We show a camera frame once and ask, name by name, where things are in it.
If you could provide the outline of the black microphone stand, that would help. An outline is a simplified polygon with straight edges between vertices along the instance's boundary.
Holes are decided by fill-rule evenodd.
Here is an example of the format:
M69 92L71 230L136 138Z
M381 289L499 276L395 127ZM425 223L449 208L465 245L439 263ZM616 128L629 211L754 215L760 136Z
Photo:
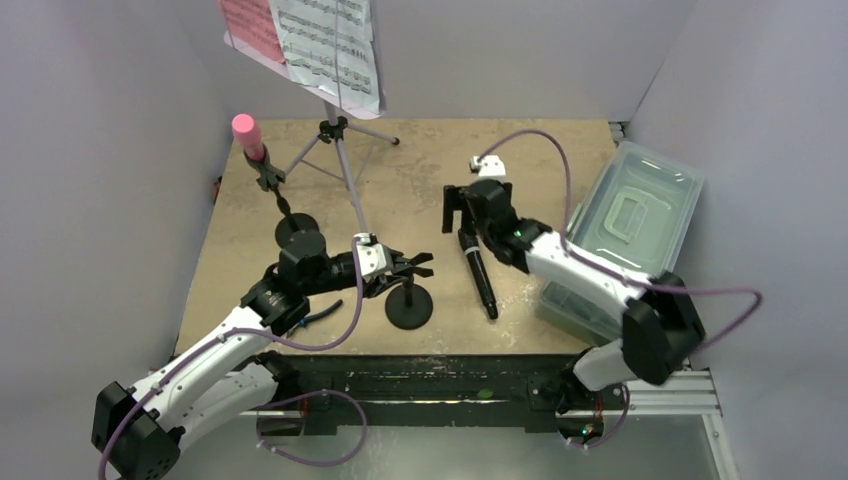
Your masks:
M263 143L244 148L244 156L248 165L258 173L256 180L264 192L272 192L282 219L275 228L275 241L279 247L284 247L299 231L318 231L317 221L306 213L295 213L289 202L282 195L280 187L285 183L285 173L272 165L270 154Z
M409 277L388 294L384 310L389 322L402 330L415 330L424 326L434 309L430 293Z

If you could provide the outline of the black marker pen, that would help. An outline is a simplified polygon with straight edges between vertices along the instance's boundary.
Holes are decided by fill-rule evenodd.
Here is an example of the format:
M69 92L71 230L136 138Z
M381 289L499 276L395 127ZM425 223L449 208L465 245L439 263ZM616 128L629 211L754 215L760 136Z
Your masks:
M497 301L483 262L477 237L464 228L458 230L457 236L486 315L490 320L496 320L499 317Z

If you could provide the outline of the lilac music stand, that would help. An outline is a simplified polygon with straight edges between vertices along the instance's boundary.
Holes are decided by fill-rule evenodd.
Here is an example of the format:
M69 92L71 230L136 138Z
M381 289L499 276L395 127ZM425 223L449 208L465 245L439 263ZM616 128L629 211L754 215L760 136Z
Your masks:
M359 125L384 111L375 12L370 1L221 1L225 41L274 73L318 97L325 118L317 133L284 168L273 165L258 121L240 113L231 121L234 140L257 172L264 191L275 191L307 155L324 143L336 150L340 174L361 231L367 229L346 149L349 130L393 146L398 137Z

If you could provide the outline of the white sheet music page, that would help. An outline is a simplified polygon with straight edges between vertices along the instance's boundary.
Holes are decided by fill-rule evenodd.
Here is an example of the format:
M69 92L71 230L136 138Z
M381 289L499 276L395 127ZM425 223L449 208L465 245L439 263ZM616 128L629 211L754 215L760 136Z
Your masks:
M270 9L290 80L347 112L382 113L370 1L272 1Z

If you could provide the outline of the pink toy microphone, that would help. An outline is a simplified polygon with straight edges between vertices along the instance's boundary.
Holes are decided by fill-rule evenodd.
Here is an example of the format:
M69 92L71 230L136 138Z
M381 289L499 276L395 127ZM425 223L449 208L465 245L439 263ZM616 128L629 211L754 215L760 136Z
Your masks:
M266 148L262 130L251 115L246 113L235 115L231 121L231 131L234 140L239 143L250 161L257 163L265 161Z

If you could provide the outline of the pink sheet music page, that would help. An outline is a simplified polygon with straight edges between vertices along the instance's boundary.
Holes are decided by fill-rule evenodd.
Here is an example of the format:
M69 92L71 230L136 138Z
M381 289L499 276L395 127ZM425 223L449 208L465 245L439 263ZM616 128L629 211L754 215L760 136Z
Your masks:
M235 38L269 60L285 63L268 0L221 0L218 6Z

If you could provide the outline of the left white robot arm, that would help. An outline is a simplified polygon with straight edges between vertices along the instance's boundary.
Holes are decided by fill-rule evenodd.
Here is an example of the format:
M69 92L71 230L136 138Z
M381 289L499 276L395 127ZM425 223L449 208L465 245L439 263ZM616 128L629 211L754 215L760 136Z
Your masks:
M161 479L201 437L240 413L304 399L297 371L271 343L310 313L312 295L354 288L363 301L412 275L429 277L429 252L411 258L359 233L351 249L328 256L317 230L294 232L279 260L205 337L129 387L113 382L98 394L92 443L97 475L113 467L122 479Z

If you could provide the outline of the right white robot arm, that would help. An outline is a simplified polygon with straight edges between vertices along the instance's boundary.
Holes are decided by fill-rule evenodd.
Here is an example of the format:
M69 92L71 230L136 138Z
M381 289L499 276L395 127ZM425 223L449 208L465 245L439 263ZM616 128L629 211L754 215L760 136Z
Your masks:
M661 386L703 344L703 324L679 276L650 276L600 258L549 225L519 217L511 200L509 182L447 185L442 230L452 231L459 212L462 226L500 263L568 287L618 320L618 339L584 351L566 367L561 392L569 404L584 407L602 389L631 380Z

